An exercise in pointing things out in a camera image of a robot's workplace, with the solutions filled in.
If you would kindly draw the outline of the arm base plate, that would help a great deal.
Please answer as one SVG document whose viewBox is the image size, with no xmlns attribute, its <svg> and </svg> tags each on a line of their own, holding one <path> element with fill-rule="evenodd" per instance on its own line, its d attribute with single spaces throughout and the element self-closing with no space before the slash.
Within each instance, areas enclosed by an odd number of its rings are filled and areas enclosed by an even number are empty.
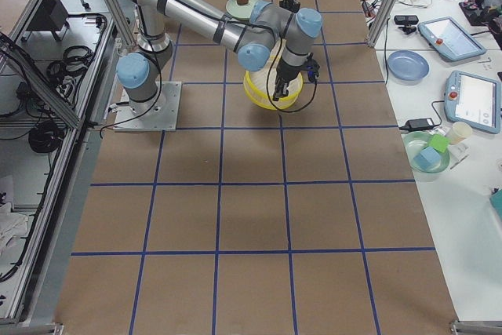
<svg viewBox="0 0 502 335">
<path fill-rule="evenodd" d="M 157 132 L 175 131 L 182 82 L 156 82 L 157 87 L 162 87 L 160 97 L 156 96 L 145 103 L 129 100 L 128 93 L 122 90 L 121 102 L 127 105 L 118 108 L 113 130 L 121 132 Z"/>
</svg>

